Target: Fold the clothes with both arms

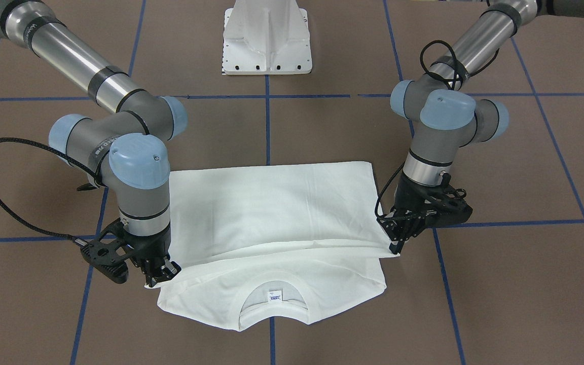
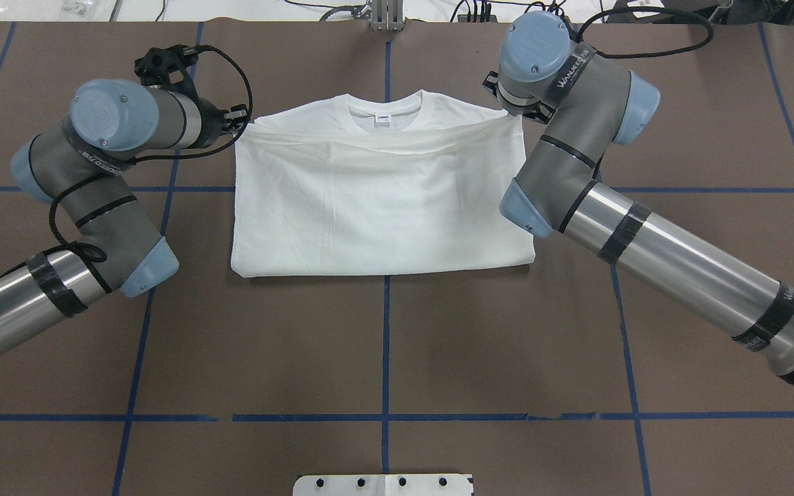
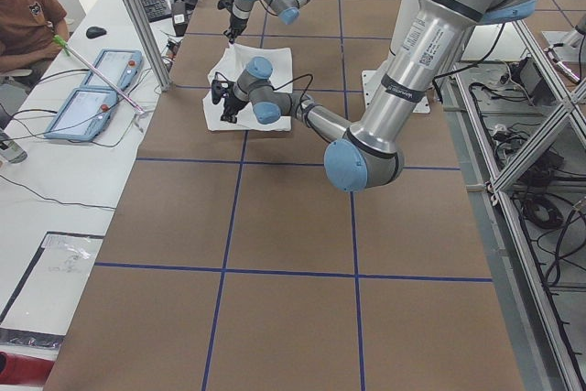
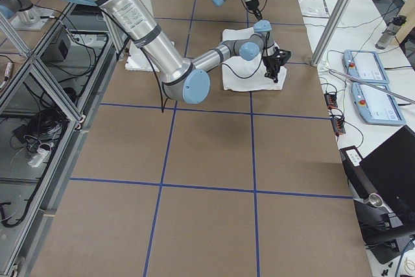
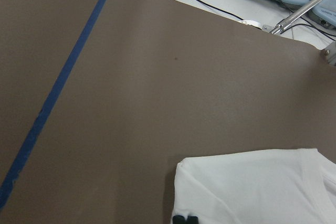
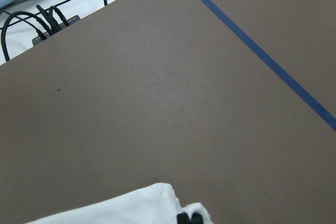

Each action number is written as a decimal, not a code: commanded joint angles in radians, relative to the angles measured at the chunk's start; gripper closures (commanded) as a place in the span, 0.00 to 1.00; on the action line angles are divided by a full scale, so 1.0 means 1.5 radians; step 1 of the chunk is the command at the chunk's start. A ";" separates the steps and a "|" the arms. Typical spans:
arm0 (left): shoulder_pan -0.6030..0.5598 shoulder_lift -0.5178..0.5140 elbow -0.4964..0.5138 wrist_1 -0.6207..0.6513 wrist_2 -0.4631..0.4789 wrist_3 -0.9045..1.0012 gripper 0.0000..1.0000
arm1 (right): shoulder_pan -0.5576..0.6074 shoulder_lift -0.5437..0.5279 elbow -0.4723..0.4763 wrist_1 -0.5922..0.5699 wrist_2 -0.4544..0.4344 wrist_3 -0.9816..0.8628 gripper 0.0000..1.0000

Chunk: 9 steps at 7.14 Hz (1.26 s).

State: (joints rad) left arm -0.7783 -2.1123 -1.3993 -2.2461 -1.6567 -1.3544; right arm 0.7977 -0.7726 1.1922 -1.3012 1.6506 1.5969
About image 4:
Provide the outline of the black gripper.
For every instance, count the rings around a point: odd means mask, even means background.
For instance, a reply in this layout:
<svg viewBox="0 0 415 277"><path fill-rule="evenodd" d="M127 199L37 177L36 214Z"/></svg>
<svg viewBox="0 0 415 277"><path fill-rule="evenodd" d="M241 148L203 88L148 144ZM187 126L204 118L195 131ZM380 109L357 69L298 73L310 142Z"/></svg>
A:
<svg viewBox="0 0 415 277"><path fill-rule="evenodd" d="M248 11L252 14L257 14L257 19L262 20L263 16L259 9L259 0L250 0L248 2Z"/></svg>
<svg viewBox="0 0 415 277"><path fill-rule="evenodd" d="M265 56L264 56L264 65L266 67L265 77L273 78L273 82L278 83L278 74L279 74L281 66L278 66L276 63L275 53L276 53L276 50L273 52L273 54L269 54L268 51L266 51L265 53Z"/></svg>

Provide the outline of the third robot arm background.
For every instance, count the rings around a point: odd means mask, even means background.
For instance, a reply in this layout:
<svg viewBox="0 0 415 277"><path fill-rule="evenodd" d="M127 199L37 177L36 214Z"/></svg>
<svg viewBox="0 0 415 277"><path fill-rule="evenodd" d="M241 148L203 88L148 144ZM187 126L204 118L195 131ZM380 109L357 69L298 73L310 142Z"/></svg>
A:
<svg viewBox="0 0 415 277"><path fill-rule="evenodd" d="M1 14L16 30L41 30L54 10L38 8L31 0L1 0Z"/></svg>

